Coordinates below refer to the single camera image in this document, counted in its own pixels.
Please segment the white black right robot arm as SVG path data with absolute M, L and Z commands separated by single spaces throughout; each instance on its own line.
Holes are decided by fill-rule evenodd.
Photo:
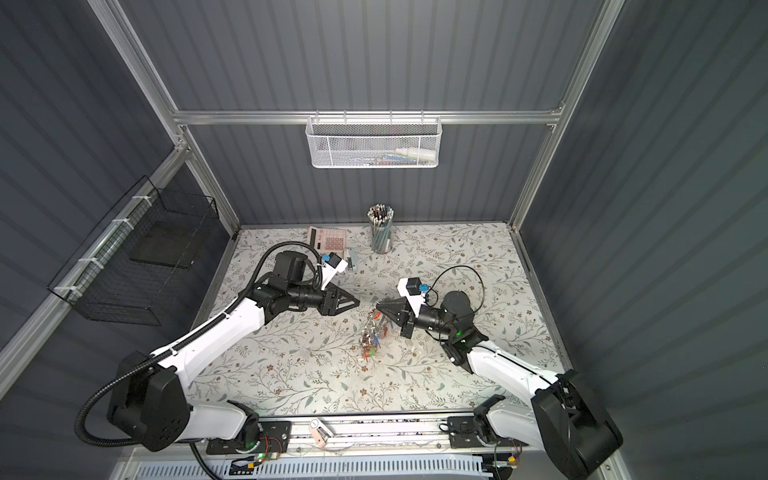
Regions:
M 569 479 L 589 477 L 623 446 L 620 429 L 580 373 L 543 369 L 502 349 L 476 327 L 465 293 L 451 291 L 437 307 L 404 296 L 376 308 L 404 337 L 415 329 L 436 334 L 453 365 L 504 389 L 473 411 L 481 442 L 519 440 L 541 449 Z

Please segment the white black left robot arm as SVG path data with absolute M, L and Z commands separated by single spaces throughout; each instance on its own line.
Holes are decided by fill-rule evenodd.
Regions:
M 118 370 L 123 379 L 110 394 L 108 421 L 149 451 L 202 439 L 227 442 L 239 453 L 257 449 L 263 436 L 258 415 L 232 400 L 194 401 L 192 383 L 215 359 L 284 312 L 314 309 L 336 316 L 358 306 L 332 282 L 346 270 L 346 260 L 324 254 L 305 278 L 309 263 L 303 253 L 279 252 L 273 269 L 215 317 L 150 355 L 125 358 Z

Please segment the pink desk calculator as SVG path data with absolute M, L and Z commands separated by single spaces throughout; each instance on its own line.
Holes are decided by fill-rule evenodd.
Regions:
M 342 255 L 347 248 L 347 231 L 340 228 L 310 226 L 307 229 L 307 244 L 321 254 Z

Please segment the light blue stapler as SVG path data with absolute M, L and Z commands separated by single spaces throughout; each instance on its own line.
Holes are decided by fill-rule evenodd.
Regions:
M 348 263 L 349 263 L 349 269 L 352 272 L 356 272 L 357 269 L 358 269 L 358 260 L 357 260 L 356 253 L 352 249 L 348 250 L 347 260 L 348 260 Z

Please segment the white bottle in basket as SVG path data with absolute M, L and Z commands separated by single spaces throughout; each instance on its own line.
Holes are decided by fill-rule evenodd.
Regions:
M 426 148 L 396 148 L 395 154 L 400 157 L 409 158 L 419 164 L 434 163 L 438 160 L 438 152 L 436 150 Z

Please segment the round metal key organizer plate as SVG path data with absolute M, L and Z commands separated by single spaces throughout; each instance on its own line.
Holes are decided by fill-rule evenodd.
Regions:
M 391 321 L 378 309 L 372 309 L 361 328 L 360 349 L 365 361 L 371 359 L 380 347 L 381 340 L 390 330 Z

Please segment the clear pen cup with pens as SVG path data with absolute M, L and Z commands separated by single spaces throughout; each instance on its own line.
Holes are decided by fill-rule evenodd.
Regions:
M 386 204 L 376 204 L 367 212 L 371 228 L 371 248 L 375 253 L 385 253 L 393 223 L 394 210 Z

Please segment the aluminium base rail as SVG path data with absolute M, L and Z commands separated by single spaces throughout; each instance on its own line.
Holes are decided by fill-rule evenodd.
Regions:
M 265 417 L 241 450 L 219 440 L 132 447 L 115 479 L 507 479 L 538 447 L 484 442 L 462 410 Z

